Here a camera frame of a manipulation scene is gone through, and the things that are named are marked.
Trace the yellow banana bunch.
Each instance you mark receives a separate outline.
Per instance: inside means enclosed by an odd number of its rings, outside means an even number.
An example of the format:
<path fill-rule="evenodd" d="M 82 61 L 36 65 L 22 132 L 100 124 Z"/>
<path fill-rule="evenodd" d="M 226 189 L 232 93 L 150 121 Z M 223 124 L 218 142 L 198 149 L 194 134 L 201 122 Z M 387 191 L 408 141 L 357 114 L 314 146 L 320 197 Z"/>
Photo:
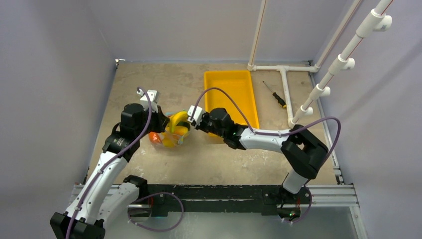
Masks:
<path fill-rule="evenodd" d="M 175 113 L 174 115 L 172 115 L 170 117 L 170 121 L 168 123 L 168 127 L 169 127 L 169 131 L 171 133 L 174 132 L 175 127 L 178 125 L 178 123 L 180 122 L 184 122 L 188 120 L 188 112 L 187 111 L 180 111 Z"/>

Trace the aluminium frame rail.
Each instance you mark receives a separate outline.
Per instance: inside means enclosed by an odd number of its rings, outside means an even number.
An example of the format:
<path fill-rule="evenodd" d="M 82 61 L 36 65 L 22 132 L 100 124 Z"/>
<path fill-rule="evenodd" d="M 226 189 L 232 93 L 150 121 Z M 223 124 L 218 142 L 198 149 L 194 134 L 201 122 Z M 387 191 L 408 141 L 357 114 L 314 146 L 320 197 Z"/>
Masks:
<path fill-rule="evenodd" d="M 310 185 L 313 207 L 359 206 L 353 185 Z"/>

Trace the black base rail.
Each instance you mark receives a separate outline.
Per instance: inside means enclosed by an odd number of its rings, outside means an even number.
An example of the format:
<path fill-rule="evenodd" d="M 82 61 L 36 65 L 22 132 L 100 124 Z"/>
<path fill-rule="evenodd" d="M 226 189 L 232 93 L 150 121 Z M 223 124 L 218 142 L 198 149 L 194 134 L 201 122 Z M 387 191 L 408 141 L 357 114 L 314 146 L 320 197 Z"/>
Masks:
<path fill-rule="evenodd" d="M 141 188 L 140 201 L 128 208 L 135 214 L 165 217 L 169 212 L 259 213 L 295 219 L 312 203 L 308 188 L 292 194 L 280 185 L 170 185 Z"/>

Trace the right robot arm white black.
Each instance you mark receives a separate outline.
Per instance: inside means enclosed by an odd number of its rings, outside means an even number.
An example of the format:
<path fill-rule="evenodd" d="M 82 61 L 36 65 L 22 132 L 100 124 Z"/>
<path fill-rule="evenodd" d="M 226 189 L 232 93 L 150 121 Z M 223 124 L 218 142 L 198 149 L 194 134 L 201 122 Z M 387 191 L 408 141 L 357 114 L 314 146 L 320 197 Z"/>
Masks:
<path fill-rule="evenodd" d="M 316 178 L 329 153 L 327 146 L 302 125 L 291 130 L 258 130 L 235 123 L 224 108 L 208 113 L 195 106 L 188 110 L 188 121 L 197 130 L 221 137 L 232 149 L 283 154 L 292 167 L 279 190 L 280 198 L 287 203 L 294 201 L 301 188 Z"/>

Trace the yellow round fruit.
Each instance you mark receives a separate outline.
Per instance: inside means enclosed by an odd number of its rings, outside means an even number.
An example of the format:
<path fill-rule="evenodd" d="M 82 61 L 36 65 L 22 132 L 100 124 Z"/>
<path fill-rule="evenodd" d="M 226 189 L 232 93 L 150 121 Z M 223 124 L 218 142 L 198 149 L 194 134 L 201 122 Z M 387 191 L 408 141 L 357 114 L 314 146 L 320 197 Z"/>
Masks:
<path fill-rule="evenodd" d="M 165 147 L 175 147 L 177 145 L 177 142 L 174 142 L 174 140 L 173 139 L 170 139 L 170 138 L 163 138 L 162 139 L 162 144 Z"/>

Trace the yellow plastic tray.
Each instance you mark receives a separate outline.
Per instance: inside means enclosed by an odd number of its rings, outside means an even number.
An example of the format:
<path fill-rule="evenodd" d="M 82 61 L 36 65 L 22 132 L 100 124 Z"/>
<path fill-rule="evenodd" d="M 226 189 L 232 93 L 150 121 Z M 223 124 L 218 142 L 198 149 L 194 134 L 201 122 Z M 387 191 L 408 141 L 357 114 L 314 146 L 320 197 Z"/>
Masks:
<path fill-rule="evenodd" d="M 235 123 L 246 125 L 244 119 L 248 119 L 253 128 L 260 128 L 251 74 L 248 70 L 206 71 L 204 88 L 211 87 L 224 90 L 242 112 L 240 113 L 233 102 L 218 90 L 205 93 L 204 103 L 207 112 L 215 108 L 225 108 Z"/>

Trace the clear zip top bag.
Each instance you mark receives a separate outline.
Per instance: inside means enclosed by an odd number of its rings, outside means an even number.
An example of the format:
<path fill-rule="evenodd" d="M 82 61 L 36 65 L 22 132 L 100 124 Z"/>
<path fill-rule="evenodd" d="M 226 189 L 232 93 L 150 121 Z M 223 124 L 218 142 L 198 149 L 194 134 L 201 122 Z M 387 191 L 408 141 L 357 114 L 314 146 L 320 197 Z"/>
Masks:
<path fill-rule="evenodd" d="M 183 144 L 184 139 L 190 134 L 191 124 L 188 121 L 188 112 L 179 111 L 167 113 L 169 122 L 162 133 L 149 133 L 149 141 L 153 146 L 176 147 Z"/>

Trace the white pvc pipe frame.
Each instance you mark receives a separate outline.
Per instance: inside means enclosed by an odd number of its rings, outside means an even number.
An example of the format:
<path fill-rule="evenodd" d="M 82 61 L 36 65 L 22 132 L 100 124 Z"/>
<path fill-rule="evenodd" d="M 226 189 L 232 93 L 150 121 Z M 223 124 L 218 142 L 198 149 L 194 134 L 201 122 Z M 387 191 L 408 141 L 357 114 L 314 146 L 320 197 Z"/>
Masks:
<path fill-rule="evenodd" d="M 342 32 L 345 30 L 346 25 L 349 23 L 351 18 L 353 17 L 354 13 L 358 9 L 361 4 L 360 0 L 353 1 L 352 5 L 350 6 L 348 12 L 342 19 L 340 25 L 336 29 L 334 35 L 330 39 L 328 45 L 323 50 L 322 55 L 317 60 L 316 64 L 313 66 L 288 66 L 288 65 L 275 65 L 275 66 L 258 66 L 254 63 L 255 56 L 257 53 L 257 46 L 259 35 L 261 32 L 263 19 L 265 15 L 265 10 L 267 7 L 267 1 L 263 0 L 260 4 L 260 10 L 257 20 L 257 25 L 254 34 L 254 40 L 252 44 L 252 49 L 249 57 L 249 61 L 247 64 L 248 71 L 278 71 L 282 78 L 282 84 L 284 89 L 284 96 L 287 108 L 287 123 L 290 128 L 296 125 L 300 119 L 312 115 L 313 109 L 312 104 L 317 102 L 320 97 L 325 97 L 330 95 L 330 88 L 328 86 L 329 82 L 334 78 L 336 74 L 338 74 L 341 70 L 350 70 L 353 69 L 355 66 L 355 60 L 351 57 L 351 55 L 355 52 L 357 47 L 361 44 L 361 42 L 369 37 L 373 32 L 382 32 L 387 31 L 392 25 L 392 17 L 390 15 L 386 15 L 387 9 L 393 3 L 392 0 L 381 0 L 378 4 L 370 10 L 370 12 L 366 15 L 364 20 L 360 23 L 357 27 L 354 36 L 342 50 L 342 52 L 336 56 L 333 62 L 330 64 L 326 74 L 323 76 L 320 83 L 316 84 L 313 88 L 311 93 L 309 94 L 308 98 L 305 102 L 299 106 L 299 109 L 294 113 L 293 106 L 291 103 L 290 92 L 287 83 L 287 72 L 295 71 L 295 72 L 308 72 L 308 73 L 317 73 L 322 66 L 323 62 L 328 56 L 328 53 L 331 51 L 333 46 L 335 45 L 336 41 L 339 39 Z"/>

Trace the orange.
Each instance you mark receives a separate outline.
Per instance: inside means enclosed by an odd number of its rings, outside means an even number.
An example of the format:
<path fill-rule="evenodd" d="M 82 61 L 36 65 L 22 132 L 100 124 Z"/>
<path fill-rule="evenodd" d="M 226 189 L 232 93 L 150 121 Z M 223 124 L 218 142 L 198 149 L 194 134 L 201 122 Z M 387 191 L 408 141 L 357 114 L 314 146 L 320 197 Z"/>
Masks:
<path fill-rule="evenodd" d="M 151 132 L 148 134 L 149 140 L 152 144 L 154 145 L 162 145 L 162 134 L 161 133 L 156 133 L 156 132 Z"/>

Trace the black handled screwdriver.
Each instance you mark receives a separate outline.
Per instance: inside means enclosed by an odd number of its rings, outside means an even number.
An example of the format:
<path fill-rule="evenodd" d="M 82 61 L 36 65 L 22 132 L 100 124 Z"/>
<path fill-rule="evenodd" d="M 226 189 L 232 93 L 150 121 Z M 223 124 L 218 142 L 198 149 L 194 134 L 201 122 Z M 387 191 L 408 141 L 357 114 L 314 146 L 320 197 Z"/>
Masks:
<path fill-rule="evenodd" d="M 272 96 L 275 98 L 275 100 L 277 101 L 277 103 L 282 108 L 286 108 L 287 107 L 286 102 L 275 91 L 273 91 L 273 89 L 265 81 L 262 81 L 262 82 L 269 89 L 269 91 L 272 93 Z"/>

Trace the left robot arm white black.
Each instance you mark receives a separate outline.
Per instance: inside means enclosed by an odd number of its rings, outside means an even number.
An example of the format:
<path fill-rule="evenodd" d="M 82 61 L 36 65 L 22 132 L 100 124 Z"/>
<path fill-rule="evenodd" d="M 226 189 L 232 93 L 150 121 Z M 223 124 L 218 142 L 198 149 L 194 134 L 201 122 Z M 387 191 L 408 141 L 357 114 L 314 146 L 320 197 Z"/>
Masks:
<path fill-rule="evenodd" d="M 130 203 L 148 199 L 147 180 L 127 176 L 118 191 L 107 194 L 120 172 L 150 132 L 161 133 L 169 122 L 156 103 L 133 103 L 123 108 L 120 122 L 106 138 L 94 171 L 63 213 L 54 213 L 50 226 L 58 239 L 103 239 L 106 226 Z"/>

